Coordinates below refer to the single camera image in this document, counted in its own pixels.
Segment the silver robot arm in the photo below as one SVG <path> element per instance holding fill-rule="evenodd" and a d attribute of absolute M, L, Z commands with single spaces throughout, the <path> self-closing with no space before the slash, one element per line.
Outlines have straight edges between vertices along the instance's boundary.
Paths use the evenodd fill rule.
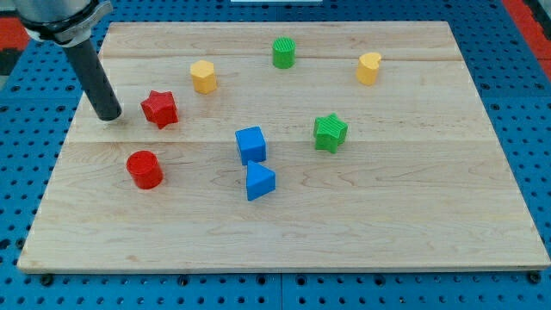
<path fill-rule="evenodd" d="M 28 35 L 74 47 L 91 36 L 92 28 L 114 9 L 110 1 L 14 0 L 15 12 Z"/>

